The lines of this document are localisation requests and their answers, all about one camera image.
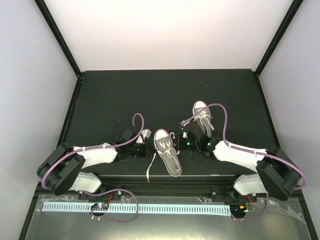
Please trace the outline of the grey sneaker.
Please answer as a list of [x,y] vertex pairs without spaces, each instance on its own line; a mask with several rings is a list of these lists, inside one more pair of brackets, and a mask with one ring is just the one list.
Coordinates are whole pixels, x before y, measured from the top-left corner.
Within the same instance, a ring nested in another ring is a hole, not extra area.
[[212,116],[207,104],[201,100],[196,101],[193,105],[192,113],[194,115],[194,120],[202,131],[211,138],[215,128],[212,125]]
[[162,159],[169,175],[175,178],[179,177],[183,172],[183,168],[178,158],[179,154],[174,148],[171,135],[165,129],[158,129],[153,137],[153,145],[155,153],[146,169],[147,182],[150,182],[150,169],[157,155]]

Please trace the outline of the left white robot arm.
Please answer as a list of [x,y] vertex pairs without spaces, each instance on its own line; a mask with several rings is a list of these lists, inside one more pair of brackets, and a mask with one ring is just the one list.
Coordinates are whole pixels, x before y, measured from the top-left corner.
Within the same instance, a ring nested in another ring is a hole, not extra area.
[[68,191],[85,191],[101,200],[107,195],[107,186],[102,184],[98,173],[82,170],[96,165],[147,157],[150,154],[148,141],[151,133],[151,130],[143,129],[137,134],[129,128],[111,143],[87,147],[62,143],[38,167],[36,174],[56,196]]

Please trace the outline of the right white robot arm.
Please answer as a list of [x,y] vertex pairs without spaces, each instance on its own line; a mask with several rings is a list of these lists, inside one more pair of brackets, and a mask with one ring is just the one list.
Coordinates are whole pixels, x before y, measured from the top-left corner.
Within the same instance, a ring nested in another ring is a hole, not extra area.
[[185,132],[187,142],[179,144],[179,150],[189,146],[204,158],[228,162],[254,172],[240,174],[231,182],[227,195],[234,202],[253,194],[268,194],[286,201],[302,178],[297,166],[279,147],[267,150],[225,143],[222,138],[208,137],[196,122],[187,123],[181,130]]

